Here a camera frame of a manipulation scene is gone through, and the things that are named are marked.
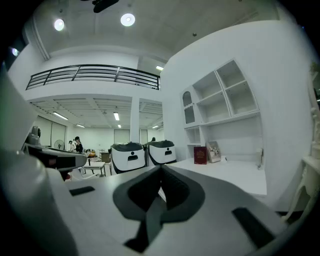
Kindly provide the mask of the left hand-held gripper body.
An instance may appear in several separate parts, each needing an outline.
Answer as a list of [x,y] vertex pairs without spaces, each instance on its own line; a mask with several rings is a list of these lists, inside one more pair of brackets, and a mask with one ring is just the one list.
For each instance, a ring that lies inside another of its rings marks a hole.
[[46,168],[56,169],[61,175],[68,175],[73,169],[86,164],[87,157],[84,154],[42,146],[40,136],[40,128],[33,126],[22,146],[22,151],[36,157]]

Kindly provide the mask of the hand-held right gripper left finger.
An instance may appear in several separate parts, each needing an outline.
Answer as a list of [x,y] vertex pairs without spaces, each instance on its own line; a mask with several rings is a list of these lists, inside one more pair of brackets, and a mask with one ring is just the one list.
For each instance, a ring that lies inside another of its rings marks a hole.
[[49,184],[63,221],[63,228],[53,233],[63,245],[54,246],[57,256],[139,256],[144,255],[128,246],[135,238],[140,221],[128,219],[113,200],[114,191],[123,183],[144,178],[157,170],[145,167],[125,174],[64,182],[53,169],[49,171]]

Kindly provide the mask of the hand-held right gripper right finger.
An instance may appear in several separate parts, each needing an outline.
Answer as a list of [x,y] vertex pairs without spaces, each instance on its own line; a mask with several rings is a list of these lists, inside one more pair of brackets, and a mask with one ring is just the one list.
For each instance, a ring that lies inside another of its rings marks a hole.
[[244,207],[274,237],[287,229],[280,216],[252,195],[227,181],[174,167],[198,182],[205,194],[202,207],[189,220],[165,224],[143,252],[147,256],[245,256],[257,250],[232,213]]

